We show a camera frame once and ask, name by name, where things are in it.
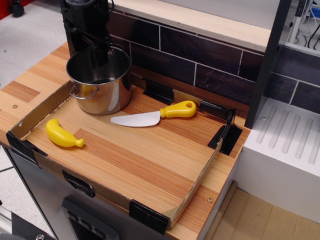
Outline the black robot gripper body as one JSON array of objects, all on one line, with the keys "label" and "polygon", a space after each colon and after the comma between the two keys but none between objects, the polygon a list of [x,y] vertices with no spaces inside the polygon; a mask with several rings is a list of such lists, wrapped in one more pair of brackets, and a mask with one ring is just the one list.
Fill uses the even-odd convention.
[{"label": "black robot gripper body", "polygon": [[88,33],[90,45],[110,47],[107,23],[112,6],[107,0],[61,0],[60,6],[65,30]]}]

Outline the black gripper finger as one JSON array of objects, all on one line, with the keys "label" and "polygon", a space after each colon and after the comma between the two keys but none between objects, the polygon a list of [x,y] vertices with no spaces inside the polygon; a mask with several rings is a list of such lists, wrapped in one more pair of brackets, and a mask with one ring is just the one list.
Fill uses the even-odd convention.
[{"label": "black gripper finger", "polygon": [[93,69],[99,69],[109,62],[109,55],[112,49],[109,46],[99,46],[91,44],[89,47],[89,56]]},{"label": "black gripper finger", "polygon": [[75,53],[78,53],[91,44],[91,39],[89,34],[84,31],[74,31],[72,29],[66,29],[66,39],[69,49],[69,54],[73,56]]}]

